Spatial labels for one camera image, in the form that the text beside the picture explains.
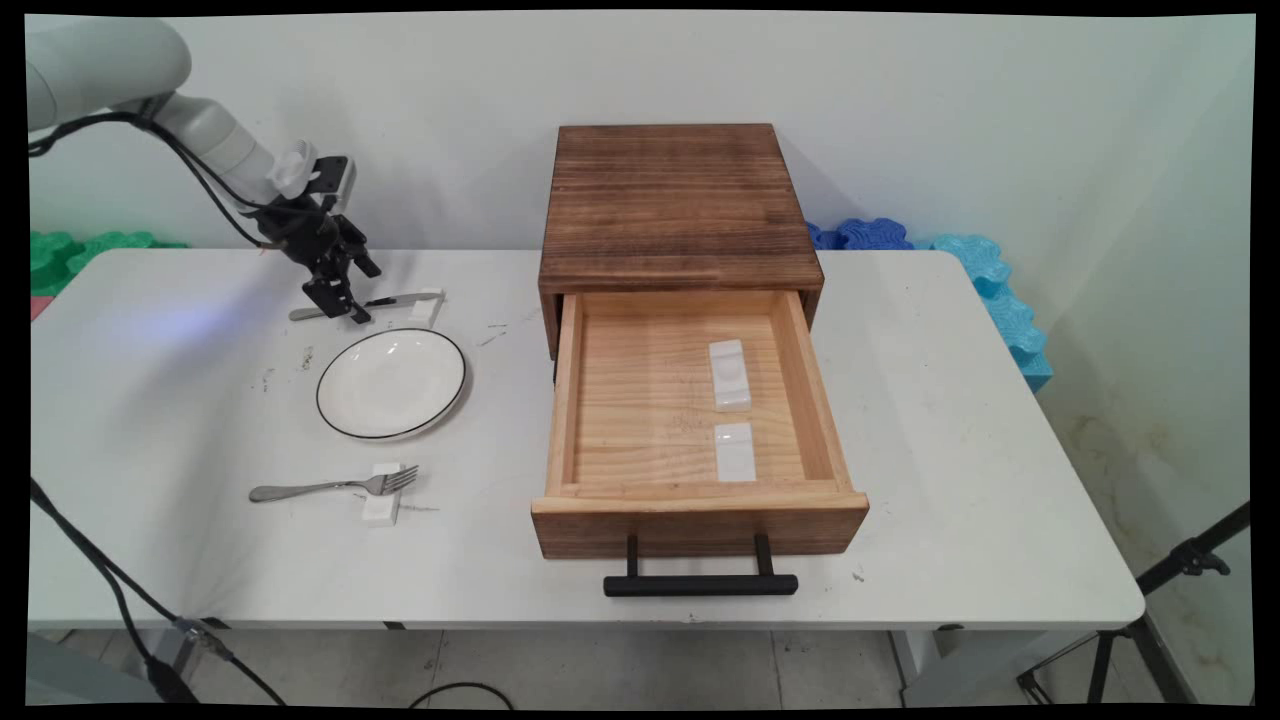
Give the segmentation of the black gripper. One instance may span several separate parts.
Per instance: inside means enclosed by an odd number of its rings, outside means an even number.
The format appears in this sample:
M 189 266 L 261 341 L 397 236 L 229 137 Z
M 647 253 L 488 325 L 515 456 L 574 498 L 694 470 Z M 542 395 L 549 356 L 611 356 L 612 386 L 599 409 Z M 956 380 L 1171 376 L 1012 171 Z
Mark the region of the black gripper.
M 262 236 L 311 273 L 302 291 L 324 316 L 370 323 L 370 313 L 351 292 L 349 264 L 367 278 L 380 277 L 381 268 L 365 242 L 349 241 L 343 217 L 324 211 L 315 200 L 275 200 L 262 210 Z

